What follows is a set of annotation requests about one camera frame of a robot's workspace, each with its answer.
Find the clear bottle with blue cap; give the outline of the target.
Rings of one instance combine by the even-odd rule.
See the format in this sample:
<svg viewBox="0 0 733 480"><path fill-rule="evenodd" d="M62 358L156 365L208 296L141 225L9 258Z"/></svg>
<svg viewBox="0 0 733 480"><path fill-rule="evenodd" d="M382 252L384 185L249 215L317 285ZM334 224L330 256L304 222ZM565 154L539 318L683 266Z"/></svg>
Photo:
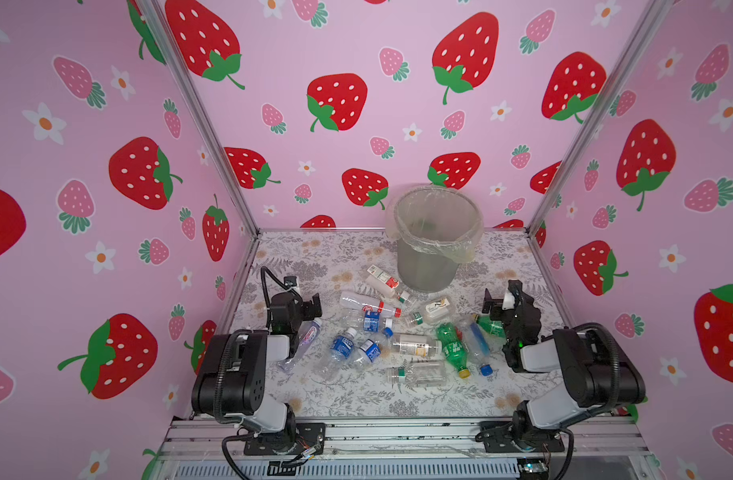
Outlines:
<svg viewBox="0 0 733 480"><path fill-rule="evenodd" d="M491 351L482 330L473 322L463 324L460 331L470 362L483 377L492 376Z"/></svg>

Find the green Sprite bottle yellow cap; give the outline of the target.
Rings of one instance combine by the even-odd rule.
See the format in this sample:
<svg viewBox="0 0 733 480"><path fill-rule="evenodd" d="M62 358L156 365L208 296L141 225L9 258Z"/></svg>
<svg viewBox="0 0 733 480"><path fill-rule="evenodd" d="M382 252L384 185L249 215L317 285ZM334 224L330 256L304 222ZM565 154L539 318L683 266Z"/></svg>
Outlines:
<svg viewBox="0 0 733 480"><path fill-rule="evenodd" d="M454 368L457 376L461 379L468 378L470 371L467 367L467 352L456 327L450 322L439 324L436 327L436 336L441 343L444 358Z"/></svg>

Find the clear bottle blue label white cap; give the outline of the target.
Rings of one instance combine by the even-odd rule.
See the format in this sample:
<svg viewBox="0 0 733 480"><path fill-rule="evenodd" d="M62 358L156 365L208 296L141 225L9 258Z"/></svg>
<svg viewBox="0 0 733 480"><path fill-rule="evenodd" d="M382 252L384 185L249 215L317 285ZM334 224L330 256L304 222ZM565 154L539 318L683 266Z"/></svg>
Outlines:
<svg viewBox="0 0 733 480"><path fill-rule="evenodd" d="M364 308L364 317L362 317L362 330L369 334L382 334L390 338L394 334L392 318L366 307Z"/></svg>

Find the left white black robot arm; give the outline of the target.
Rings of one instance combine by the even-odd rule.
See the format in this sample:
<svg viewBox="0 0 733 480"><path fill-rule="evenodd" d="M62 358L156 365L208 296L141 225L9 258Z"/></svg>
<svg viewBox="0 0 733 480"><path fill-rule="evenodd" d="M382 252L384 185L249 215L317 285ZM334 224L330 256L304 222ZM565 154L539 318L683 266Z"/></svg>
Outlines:
<svg viewBox="0 0 733 480"><path fill-rule="evenodd" d="M270 322L260 330L240 329L216 335L204 353L192 388L192 410L220 424L242 424L258 434L292 434L292 408L266 395L266 370L294 359L300 327L322 316L320 296L303 300L298 292L272 296Z"/></svg>

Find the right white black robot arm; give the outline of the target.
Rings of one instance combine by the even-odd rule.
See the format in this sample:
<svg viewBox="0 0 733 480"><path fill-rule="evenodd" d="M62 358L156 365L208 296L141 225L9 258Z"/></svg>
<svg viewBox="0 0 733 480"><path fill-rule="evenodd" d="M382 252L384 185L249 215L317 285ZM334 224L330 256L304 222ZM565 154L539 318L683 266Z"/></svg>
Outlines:
<svg viewBox="0 0 733 480"><path fill-rule="evenodd" d="M542 336L541 311L518 280L509 282L501 299L484 292L477 323L505 339L501 351L513 372L561 374L558 386L518 404L510 421L481 424L475 440L489 452L560 451L570 426L644 400L642 376L603 325L591 322Z"/></svg>

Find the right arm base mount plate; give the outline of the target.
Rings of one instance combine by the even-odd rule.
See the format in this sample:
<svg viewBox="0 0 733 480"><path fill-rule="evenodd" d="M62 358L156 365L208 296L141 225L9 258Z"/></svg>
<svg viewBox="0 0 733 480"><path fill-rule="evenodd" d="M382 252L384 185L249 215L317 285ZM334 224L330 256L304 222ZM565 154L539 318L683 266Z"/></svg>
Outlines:
<svg viewBox="0 0 733 480"><path fill-rule="evenodd" d="M561 433L530 426L514 425L512 421L484 421L474 437L487 453L561 453L565 451Z"/></svg>

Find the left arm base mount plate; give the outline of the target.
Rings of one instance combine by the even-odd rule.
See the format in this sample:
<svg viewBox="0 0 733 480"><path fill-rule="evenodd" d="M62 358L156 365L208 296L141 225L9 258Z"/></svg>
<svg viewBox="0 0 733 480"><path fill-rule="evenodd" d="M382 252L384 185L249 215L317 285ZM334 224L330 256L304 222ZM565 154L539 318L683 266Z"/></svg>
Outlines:
<svg viewBox="0 0 733 480"><path fill-rule="evenodd" d="M322 422L296 423L276 433L260 433L244 443L244 456L298 456L324 452L326 424Z"/></svg>

